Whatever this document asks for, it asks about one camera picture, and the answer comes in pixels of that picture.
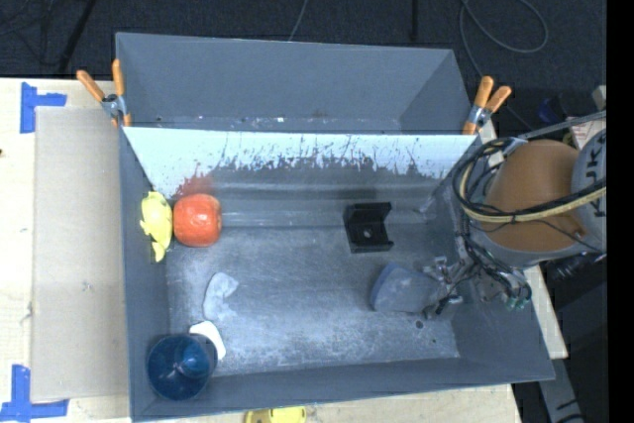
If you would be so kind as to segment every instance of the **blue tape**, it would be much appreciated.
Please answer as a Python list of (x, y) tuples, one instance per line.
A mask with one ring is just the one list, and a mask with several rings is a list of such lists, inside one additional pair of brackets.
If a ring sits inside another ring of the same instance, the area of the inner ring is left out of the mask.
[(20, 110), (20, 133), (33, 133), (36, 130), (37, 106), (63, 106), (66, 104), (64, 94), (38, 95), (38, 88), (26, 81), (22, 82), (22, 104)]
[(11, 401), (0, 408), (0, 421), (30, 423), (35, 418), (65, 416), (68, 400), (48, 403), (31, 403), (31, 370), (21, 365), (11, 368)]

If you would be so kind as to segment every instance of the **bin floor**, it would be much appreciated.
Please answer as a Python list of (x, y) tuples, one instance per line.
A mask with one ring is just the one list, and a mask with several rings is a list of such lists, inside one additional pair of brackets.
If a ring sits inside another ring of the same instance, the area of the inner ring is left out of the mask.
[(343, 227), (226, 228), (205, 249), (174, 242), (166, 261), (170, 332), (205, 319), (209, 280), (224, 272), (240, 285), (225, 299), (230, 311), (214, 321), (227, 348), (215, 375), (457, 357), (450, 321), (369, 304), (387, 263), (433, 264), (453, 247), (451, 228), (386, 227), (394, 247), (371, 254), (352, 254)]

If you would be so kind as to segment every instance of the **wooden table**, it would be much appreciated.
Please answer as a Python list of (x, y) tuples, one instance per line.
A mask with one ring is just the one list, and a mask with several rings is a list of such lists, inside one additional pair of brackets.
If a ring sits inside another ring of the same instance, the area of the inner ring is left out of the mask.
[[(29, 367), (32, 358), (37, 129), (35, 133), (20, 134), (23, 81), (36, 86), (39, 94), (66, 94), (67, 101), (63, 108), (69, 114), (77, 110), (101, 109), (75, 80), (0, 78), (0, 238), (3, 241), (0, 249), (0, 402), (11, 398), (11, 365)], [(106, 94), (114, 91), (112, 82), (100, 81), (99, 84)], [(490, 124), (482, 135), (494, 136)], [(533, 304), (551, 358), (565, 358), (568, 352), (541, 272), (534, 267), (527, 270), (526, 274), (531, 281)], [(307, 411), (309, 422), (321, 423), (521, 422), (511, 386), (507, 384), (320, 404), (307, 406)], [(124, 421), (129, 419), (127, 414), (127, 395), (82, 396), (70, 399), (65, 418), (52, 420)], [(244, 413), (191, 418), (187, 421), (238, 423), (244, 421)]]

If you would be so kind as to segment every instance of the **yellow toy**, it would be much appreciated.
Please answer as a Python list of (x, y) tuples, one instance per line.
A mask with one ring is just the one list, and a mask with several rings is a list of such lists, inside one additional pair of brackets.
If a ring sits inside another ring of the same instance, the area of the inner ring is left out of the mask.
[(143, 232), (153, 238), (155, 262), (160, 263), (171, 242), (173, 219), (171, 207), (160, 192), (150, 191), (141, 201), (143, 220), (139, 221)]
[(261, 409), (249, 411), (245, 423), (305, 423), (306, 408), (281, 407), (279, 409)]

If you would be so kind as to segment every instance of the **blue cup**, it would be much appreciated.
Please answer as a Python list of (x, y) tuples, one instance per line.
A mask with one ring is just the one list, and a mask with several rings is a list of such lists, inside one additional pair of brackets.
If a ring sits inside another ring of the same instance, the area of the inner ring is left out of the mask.
[(218, 364), (212, 342), (202, 335), (169, 335), (148, 354), (153, 390), (168, 400), (188, 400), (200, 393)]

